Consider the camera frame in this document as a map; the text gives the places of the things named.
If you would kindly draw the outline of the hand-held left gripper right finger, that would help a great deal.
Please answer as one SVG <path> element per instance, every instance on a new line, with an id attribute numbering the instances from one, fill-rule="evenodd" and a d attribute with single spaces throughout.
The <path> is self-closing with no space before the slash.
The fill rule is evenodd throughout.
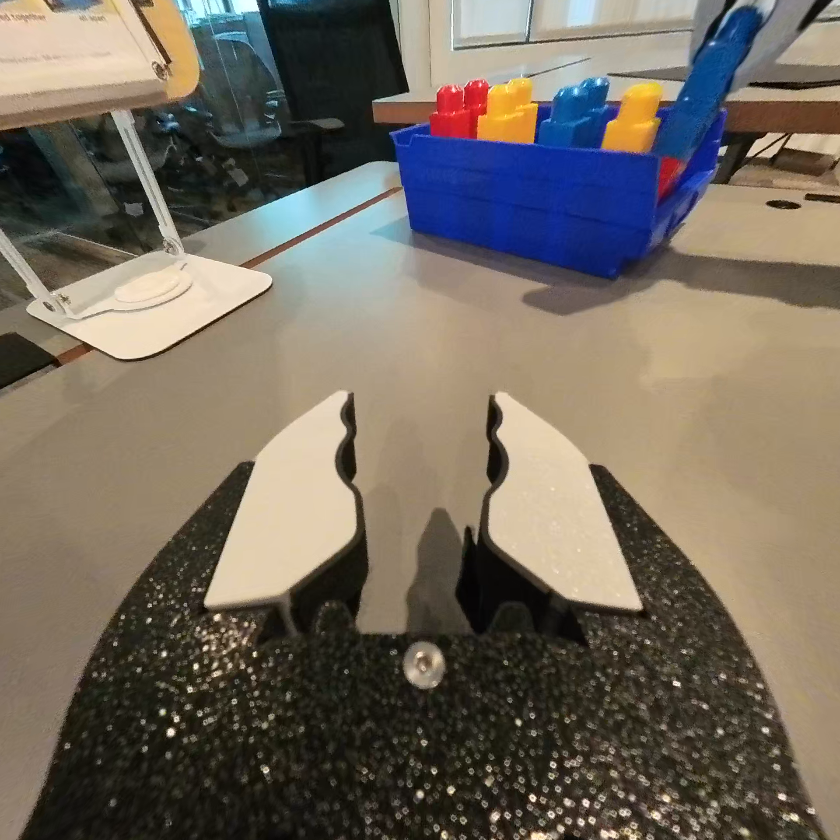
<path id="1" fill-rule="evenodd" d="M 541 594 L 604 614 L 644 605 L 589 459 L 507 392 L 488 400 L 480 542 Z"/>

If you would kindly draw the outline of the blue plastic bin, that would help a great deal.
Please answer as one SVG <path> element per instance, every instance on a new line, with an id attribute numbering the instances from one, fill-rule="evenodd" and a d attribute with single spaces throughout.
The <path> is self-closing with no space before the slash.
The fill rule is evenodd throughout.
<path id="1" fill-rule="evenodd" d="M 706 192 L 726 110 L 674 190 L 658 198 L 658 159 L 392 132 L 413 231 L 612 279 L 667 242 Z"/>

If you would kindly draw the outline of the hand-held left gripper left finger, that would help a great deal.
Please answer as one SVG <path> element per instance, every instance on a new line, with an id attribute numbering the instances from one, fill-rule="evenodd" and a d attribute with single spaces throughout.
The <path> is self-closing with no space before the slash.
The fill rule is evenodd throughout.
<path id="1" fill-rule="evenodd" d="M 355 435 L 354 394 L 335 392 L 259 451 L 205 593 L 209 612 L 277 607 L 291 633 L 309 630 L 326 602 L 357 616 L 369 559 Z"/>

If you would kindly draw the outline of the white sign stand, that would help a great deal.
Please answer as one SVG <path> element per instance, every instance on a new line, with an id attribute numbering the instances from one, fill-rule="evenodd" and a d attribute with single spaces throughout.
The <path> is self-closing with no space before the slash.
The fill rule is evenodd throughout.
<path id="1" fill-rule="evenodd" d="M 118 361 L 171 347 L 265 293 L 272 279 L 185 251 L 132 109 L 182 100 L 200 63 L 175 2 L 2 2 L 2 130 L 109 113 L 139 177 L 162 251 L 49 290 L 1 233 L 27 313 Z"/>

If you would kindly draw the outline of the long blue mega block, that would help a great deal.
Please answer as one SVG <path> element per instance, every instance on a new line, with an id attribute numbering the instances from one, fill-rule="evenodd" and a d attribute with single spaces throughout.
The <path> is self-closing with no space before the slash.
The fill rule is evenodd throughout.
<path id="1" fill-rule="evenodd" d="M 688 162 L 714 123 L 733 78 L 763 23 L 754 5 L 731 10 L 697 51 L 686 80 L 656 135 L 652 153 Z"/>

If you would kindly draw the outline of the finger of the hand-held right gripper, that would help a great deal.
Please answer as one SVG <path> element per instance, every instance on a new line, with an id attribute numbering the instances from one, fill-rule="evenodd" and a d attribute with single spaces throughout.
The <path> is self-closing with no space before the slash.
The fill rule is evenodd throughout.
<path id="1" fill-rule="evenodd" d="M 832 4 L 831 1 L 721 2 L 721 30 L 734 28 L 741 50 L 730 90 L 747 87 Z"/>
<path id="2" fill-rule="evenodd" d="M 721 21 L 737 1 L 697 1 L 692 18 L 687 64 L 693 64 L 697 53 L 716 34 Z"/>

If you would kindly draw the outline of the black office chair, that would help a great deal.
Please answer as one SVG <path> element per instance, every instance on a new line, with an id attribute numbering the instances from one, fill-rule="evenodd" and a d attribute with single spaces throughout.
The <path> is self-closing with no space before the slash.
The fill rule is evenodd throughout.
<path id="1" fill-rule="evenodd" d="M 393 161 L 373 101 L 409 92 L 392 8 L 386 1 L 260 1 L 259 14 L 293 127 L 308 142 L 320 182 Z"/>

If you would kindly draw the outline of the yellow mega block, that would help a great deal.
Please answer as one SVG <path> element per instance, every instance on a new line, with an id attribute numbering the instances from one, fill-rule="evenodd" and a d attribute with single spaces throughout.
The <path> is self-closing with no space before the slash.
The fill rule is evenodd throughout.
<path id="1" fill-rule="evenodd" d="M 654 81 L 627 89 L 616 117 L 605 126 L 602 149 L 634 154 L 650 152 L 660 124 L 658 107 L 662 96 L 663 88 Z"/>
<path id="2" fill-rule="evenodd" d="M 519 77 L 490 87 L 486 109 L 477 118 L 478 140 L 532 144 L 539 105 L 532 100 L 532 80 Z"/>

